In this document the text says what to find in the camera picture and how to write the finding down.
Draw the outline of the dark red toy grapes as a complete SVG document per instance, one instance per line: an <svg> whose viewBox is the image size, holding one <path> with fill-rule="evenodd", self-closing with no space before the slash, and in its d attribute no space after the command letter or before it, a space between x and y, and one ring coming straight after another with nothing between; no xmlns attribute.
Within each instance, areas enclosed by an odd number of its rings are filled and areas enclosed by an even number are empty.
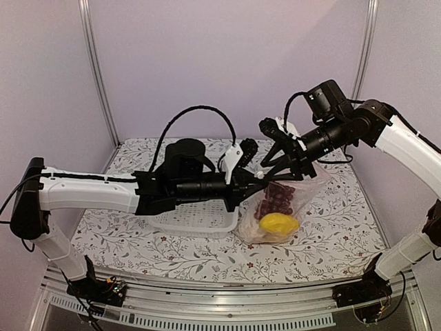
<svg viewBox="0 0 441 331"><path fill-rule="evenodd" d="M282 213L286 215L293 215L294 209L292 202L294 200L294 193L296 189L283 185L281 183L270 183L269 186L263 190L264 197L258 201L254 218L261 220L269 213Z"/></svg>

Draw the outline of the clear zip top bag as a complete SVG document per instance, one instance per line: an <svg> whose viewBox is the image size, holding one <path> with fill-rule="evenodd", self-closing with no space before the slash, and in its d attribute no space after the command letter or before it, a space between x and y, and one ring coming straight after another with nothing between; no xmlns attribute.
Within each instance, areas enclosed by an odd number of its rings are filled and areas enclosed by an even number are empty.
<svg viewBox="0 0 441 331"><path fill-rule="evenodd" d="M234 234L246 244L276 244L291 239L300 228L304 209L331 179L321 166L302 181L271 181L242 203Z"/></svg>

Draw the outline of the white toy cabbage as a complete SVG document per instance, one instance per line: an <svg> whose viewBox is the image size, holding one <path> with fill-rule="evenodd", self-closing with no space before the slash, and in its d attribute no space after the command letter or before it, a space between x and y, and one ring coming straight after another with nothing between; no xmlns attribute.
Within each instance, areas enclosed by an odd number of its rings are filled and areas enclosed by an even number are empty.
<svg viewBox="0 0 441 331"><path fill-rule="evenodd" d="M287 236L271 233L259 228L258 219L254 215L247 213L241 219L236 230L236 234L245 242L251 244L257 243L281 243L287 240Z"/></svg>

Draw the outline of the yellow toy lemon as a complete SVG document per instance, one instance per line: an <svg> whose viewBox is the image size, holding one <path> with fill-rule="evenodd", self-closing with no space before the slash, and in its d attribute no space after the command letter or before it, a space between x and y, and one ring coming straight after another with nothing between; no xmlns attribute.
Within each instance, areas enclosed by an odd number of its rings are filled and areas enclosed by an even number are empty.
<svg viewBox="0 0 441 331"><path fill-rule="evenodd" d="M297 231L299 227L300 223L297 219L278 212L269 213L259 221L259 228L283 236Z"/></svg>

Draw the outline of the white plastic mesh basket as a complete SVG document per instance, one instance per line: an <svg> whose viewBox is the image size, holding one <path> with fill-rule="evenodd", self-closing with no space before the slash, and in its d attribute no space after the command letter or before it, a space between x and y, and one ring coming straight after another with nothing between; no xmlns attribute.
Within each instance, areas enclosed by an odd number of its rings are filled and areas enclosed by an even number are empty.
<svg viewBox="0 0 441 331"><path fill-rule="evenodd" d="M148 216L147 222L168 235L222 239L238 224L239 207L228 212L224 201L211 200L179 205L175 210Z"/></svg>

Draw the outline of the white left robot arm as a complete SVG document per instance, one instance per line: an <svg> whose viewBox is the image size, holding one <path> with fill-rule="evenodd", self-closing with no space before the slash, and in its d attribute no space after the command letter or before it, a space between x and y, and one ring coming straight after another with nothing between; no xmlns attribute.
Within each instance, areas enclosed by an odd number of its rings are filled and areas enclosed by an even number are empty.
<svg viewBox="0 0 441 331"><path fill-rule="evenodd" d="M185 203L222 200L226 211L234 212L269 183L265 175L256 176L245 169L256 151L256 142L246 139L232 144L214 165L201 141L180 139L166 146L161 165L113 177L62 172L35 157L8 197L14 201L10 230L40 247L87 299L97 299L103 289L92 262L79 256L64 234L50 226L51 211L104 209L145 217L171 212Z"/></svg>

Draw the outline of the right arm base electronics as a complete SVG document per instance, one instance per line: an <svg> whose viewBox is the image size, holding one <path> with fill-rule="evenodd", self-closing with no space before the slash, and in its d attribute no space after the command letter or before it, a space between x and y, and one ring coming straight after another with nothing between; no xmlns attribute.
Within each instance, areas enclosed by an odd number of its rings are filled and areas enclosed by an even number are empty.
<svg viewBox="0 0 441 331"><path fill-rule="evenodd" d="M364 325L377 324L391 317L400 307L406 292L406 277L404 272L400 271L403 282L402 294L395 307L386 314L391 307L393 292L390 282L385 281L375 272L376 262L381 255L376 256L369 263L360 280L332 288L332 299L336 302L338 308L375 301L371 305L353 309L354 316Z"/></svg>

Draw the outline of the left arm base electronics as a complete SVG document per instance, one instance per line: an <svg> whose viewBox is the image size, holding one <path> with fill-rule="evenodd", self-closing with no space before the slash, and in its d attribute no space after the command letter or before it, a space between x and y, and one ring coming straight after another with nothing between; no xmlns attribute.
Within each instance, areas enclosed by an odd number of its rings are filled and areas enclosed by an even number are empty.
<svg viewBox="0 0 441 331"><path fill-rule="evenodd" d="M88 266L85 278L70 281L67 293L92 303L102 303L122 307L127 292L127 284L116 277L100 280L96 277L94 267Z"/></svg>

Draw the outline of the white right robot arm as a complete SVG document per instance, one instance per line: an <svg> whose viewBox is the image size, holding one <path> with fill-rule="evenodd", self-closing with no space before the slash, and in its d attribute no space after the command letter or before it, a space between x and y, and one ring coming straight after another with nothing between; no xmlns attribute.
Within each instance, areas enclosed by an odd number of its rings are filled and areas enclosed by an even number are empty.
<svg viewBox="0 0 441 331"><path fill-rule="evenodd" d="M303 97L313 114L315 128L299 135L287 118L291 103ZM375 99L348 99L339 85L327 80L287 101L282 119L265 118L260 131L274 141L261 165L268 181L302 181L315 177L313 163L330 152L359 142L395 159L437 197L440 196L440 150L428 142L391 105ZM383 285L440 247L440 202L427 212L425 224L377 255L365 270L356 294L372 300Z"/></svg>

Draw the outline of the floral patterned table mat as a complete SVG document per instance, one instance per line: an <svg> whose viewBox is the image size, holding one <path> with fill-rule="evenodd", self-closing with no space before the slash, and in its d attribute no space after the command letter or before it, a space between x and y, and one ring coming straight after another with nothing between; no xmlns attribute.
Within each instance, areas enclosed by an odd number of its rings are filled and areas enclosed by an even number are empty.
<svg viewBox="0 0 441 331"><path fill-rule="evenodd" d="M210 282L293 283L358 277L386 247L344 154L326 156L331 179L305 208L299 231L279 245L170 236L137 217L85 211L72 245L96 267Z"/></svg>

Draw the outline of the aluminium front rail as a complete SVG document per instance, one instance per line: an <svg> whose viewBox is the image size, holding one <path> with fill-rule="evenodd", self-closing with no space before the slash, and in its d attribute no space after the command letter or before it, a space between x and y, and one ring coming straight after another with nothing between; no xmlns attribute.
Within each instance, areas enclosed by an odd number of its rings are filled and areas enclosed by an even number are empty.
<svg viewBox="0 0 441 331"><path fill-rule="evenodd" d="M61 273L47 269L31 330L434 330L411 271L391 281L393 294L378 321L380 301L340 307L332 297L342 279L286 284L183 281L122 272L120 307L88 308L67 293Z"/></svg>

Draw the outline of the right aluminium frame post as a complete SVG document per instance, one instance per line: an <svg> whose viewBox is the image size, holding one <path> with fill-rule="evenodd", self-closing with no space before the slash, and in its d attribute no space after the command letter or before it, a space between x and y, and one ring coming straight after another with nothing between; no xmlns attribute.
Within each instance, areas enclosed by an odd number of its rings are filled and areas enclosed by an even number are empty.
<svg viewBox="0 0 441 331"><path fill-rule="evenodd" d="M353 84L351 98L358 99L362 92L363 83L365 80L373 40L376 31L376 21L378 17L379 0L368 0L367 16L365 21L365 31L362 38L362 47L358 67L356 70L355 81Z"/></svg>

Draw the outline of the aluminium frame post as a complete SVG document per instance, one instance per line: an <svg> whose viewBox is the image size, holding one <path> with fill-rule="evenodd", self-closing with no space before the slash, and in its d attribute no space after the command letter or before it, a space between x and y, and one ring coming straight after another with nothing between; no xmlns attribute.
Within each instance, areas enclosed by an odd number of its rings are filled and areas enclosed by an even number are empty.
<svg viewBox="0 0 441 331"><path fill-rule="evenodd" d="M358 67L356 70L355 81L353 84L351 98L358 99L362 92L363 83L365 80L373 40L376 31L376 21L378 17L379 0L368 0L367 16L365 21L365 31L362 38L362 47Z"/></svg>
<svg viewBox="0 0 441 331"><path fill-rule="evenodd" d="M96 41L94 36L94 29L92 24L92 15L90 11L90 1L79 0L79 13L81 18L81 25L83 29L83 35L85 39L86 50L88 52L88 58L90 62L90 68L96 87L96 93L99 99L101 112L103 113L104 122L107 127L108 134L111 142L115 148L121 144L115 120L110 107L110 102L107 97L105 89L105 83L101 72L101 66L99 63L99 55L97 52Z"/></svg>

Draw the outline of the left aluminium frame post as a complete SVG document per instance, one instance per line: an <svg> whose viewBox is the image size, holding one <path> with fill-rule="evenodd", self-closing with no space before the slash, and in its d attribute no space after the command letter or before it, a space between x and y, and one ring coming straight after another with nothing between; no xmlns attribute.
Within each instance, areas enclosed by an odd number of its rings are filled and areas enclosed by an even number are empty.
<svg viewBox="0 0 441 331"><path fill-rule="evenodd" d="M110 107L110 102L107 97L105 89L105 83L101 72L101 66L99 63L99 55L97 52L96 41L94 36L94 29L92 24L92 15L90 11L90 1L79 0L79 13L81 18L81 25L83 29L83 35L85 39L86 50L88 52L88 58L90 62L90 68L96 87L96 93L99 99L101 112L103 113L104 122L107 127L108 134L111 142L115 148L121 144L115 120Z"/></svg>

